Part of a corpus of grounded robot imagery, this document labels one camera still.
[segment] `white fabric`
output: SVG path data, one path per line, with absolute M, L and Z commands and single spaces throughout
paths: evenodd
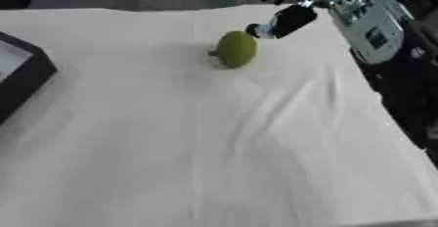
M 438 172 L 321 13 L 242 69 L 279 8 L 1 12 L 60 73 L 0 129 L 0 226 L 290 227 L 438 216 Z

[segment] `robotic arm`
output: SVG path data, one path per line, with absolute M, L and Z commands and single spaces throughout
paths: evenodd
M 282 38 L 314 21 L 314 7 L 328 9 L 363 75 L 411 140 L 438 150 L 438 40 L 397 0 L 297 0 L 246 31 Z

